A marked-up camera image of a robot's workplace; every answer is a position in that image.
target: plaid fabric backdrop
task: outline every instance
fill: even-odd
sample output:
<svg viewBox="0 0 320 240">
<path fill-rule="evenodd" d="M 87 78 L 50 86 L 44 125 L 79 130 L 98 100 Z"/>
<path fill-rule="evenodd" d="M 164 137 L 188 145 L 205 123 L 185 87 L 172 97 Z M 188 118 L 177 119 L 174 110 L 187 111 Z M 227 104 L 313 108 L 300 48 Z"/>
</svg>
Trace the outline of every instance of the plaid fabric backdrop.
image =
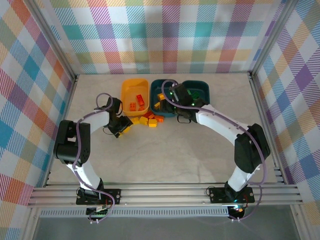
<svg viewBox="0 0 320 240">
<path fill-rule="evenodd" d="M 149 74 L 247 71 L 285 1 L 37 2 L 75 72 Z"/>
<path fill-rule="evenodd" d="M 44 177 L 71 80 L 23 3 L 0 1 L 0 239 L 14 240 Z"/>
<path fill-rule="evenodd" d="M 320 1 L 300 0 L 258 73 L 281 161 L 320 238 Z"/>
</svg>

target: purple cable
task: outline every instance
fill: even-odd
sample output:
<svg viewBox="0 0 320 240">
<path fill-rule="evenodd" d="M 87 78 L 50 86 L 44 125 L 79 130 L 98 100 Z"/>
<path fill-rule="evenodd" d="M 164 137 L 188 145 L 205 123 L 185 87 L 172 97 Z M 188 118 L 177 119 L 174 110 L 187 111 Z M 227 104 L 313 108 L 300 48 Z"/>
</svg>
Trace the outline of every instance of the purple cable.
<svg viewBox="0 0 320 240">
<path fill-rule="evenodd" d="M 165 80 L 162 85 L 161 85 L 161 91 L 162 91 L 162 94 L 164 95 L 164 98 L 173 106 L 177 107 L 177 108 L 181 108 L 181 109 L 191 109 L 191 110 L 199 110 L 199 111 L 204 111 L 204 112 L 207 112 L 207 113 L 210 113 L 210 114 L 213 114 L 215 116 L 218 116 L 219 118 L 227 121 L 228 123 L 234 125 L 235 127 L 237 127 L 238 129 L 242 130 L 245 134 L 247 134 L 249 136 L 249 138 L 251 139 L 251 141 L 253 142 L 253 144 L 255 145 L 258 153 L 259 153 L 259 156 L 261 158 L 261 162 L 262 162 L 262 167 L 263 167 L 263 178 L 262 178 L 262 181 L 261 182 L 248 182 L 248 184 L 251 184 L 251 185 L 258 185 L 259 188 L 260 188 L 260 197 L 259 197 L 259 200 L 257 202 L 257 204 L 255 205 L 254 209 L 252 210 L 252 212 L 249 213 L 249 215 L 243 217 L 242 219 L 246 219 L 248 218 L 249 216 L 251 216 L 257 209 L 257 207 L 259 206 L 260 202 L 261 202 L 261 199 L 262 199 L 262 187 L 261 187 L 261 184 L 264 184 L 265 181 L 267 180 L 267 167 L 266 167 L 266 163 L 265 163 L 265 158 L 264 158 L 264 155 L 260 149 L 260 146 L 259 144 L 257 143 L 257 141 L 255 140 L 255 138 L 250 134 L 250 132 L 248 132 L 247 130 L 245 130 L 242 126 L 240 126 L 239 124 L 237 124 L 236 122 L 232 121 L 231 119 L 221 115 L 220 113 L 218 112 L 215 112 L 215 111 L 212 111 L 212 110 L 209 110 L 209 109 L 205 109 L 205 108 L 201 108 L 201 107 L 196 107 L 196 106 L 182 106 L 182 105 L 179 105 L 179 104 L 176 104 L 175 102 L 171 101 L 165 94 L 165 84 L 166 83 L 173 83 L 173 84 L 178 84 L 177 81 L 173 80 L 173 79 L 167 79 Z"/>
<path fill-rule="evenodd" d="M 96 220 L 95 223 L 97 223 L 97 224 L 100 223 L 101 221 L 103 221 L 104 219 L 106 219 L 106 218 L 109 216 L 109 214 L 112 212 L 112 210 L 113 210 L 114 207 L 115 207 L 116 201 L 115 201 L 114 197 L 113 197 L 112 195 L 110 195 L 109 193 L 104 192 L 104 191 L 100 191 L 100 190 L 97 190 L 97 189 L 94 189 L 93 187 L 91 187 L 91 186 L 89 186 L 88 184 L 86 184 L 86 183 L 81 179 L 80 175 L 78 174 L 78 172 L 77 172 L 77 166 L 76 166 L 76 165 L 77 165 L 77 162 L 78 162 L 78 160 L 79 160 L 79 158 L 80 158 L 80 153 L 81 153 L 81 141 L 80 141 L 80 131 L 79 131 L 79 125 L 80 125 L 80 123 L 81 123 L 82 121 L 84 121 L 86 118 L 88 118 L 88 117 L 90 117 L 90 116 L 92 116 L 92 115 L 99 114 L 99 113 L 102 113 L 102 112 L 108 110 L 109 108 L 111 108 L 112 104 L 114 103 L 113 98 L 112 98 L 112 96 L 111 96 L 110 94 L 108 94 L 108 93 L 106 93 L 106 92 L 102 92 L 102 93 L 100 93 L 98 96 L 96 96 L 96 98 L 95 98 L 95 103 L 96 103 L 96 106 L 97 106 L 98 108 L 99 108 L 98 98 L 99 98 L 101 95 L 107 95 L 107 96 L 111 99 L 110 104 L 109 104 L 107 107 L 105 107 L 105 108 L 103 108 L 103 109 L 101 109 L 101 110 L 93 111 L 93 112 L 85 115 L 84 117 L 80 118 L 80 119 L 76 122 L 75 131 L 76 131 L 76 137 L 77 137 L 77 139 L 78 139 L 78 152 L 77 152 L 77 154 L 76 154 L 75 161 L 74 161 L 74 163 L 72 164 L 72 169 L 73 169 L 73 171 L 74 171 L 74 175 L 78 178 L 78 181 L 79 181 L 81 184 L 83 184 L 86 188 L 88 188 L 88 189 L 90 189 L 90 190 L 92 190 L 92 191 L 94 191 L 94 192 L 97 192 L 97 193 L 104 194 L 104 195 L 108 196 L 108 197 L 111 198 L 111 200 L 112 200 L 112 205 L 111 205 L 111 208 L 108 210 L 107 215 L 105 215 L 105 216 L 104 216 L 103 218 L 101 218 L 100 220 Z M 90 222 L 91 222 L 91 223 L 94 223 L 94 221 L 91 219 L 91 216 L 92 216 L 92 214 L 89 215 Z"/>
</svg>

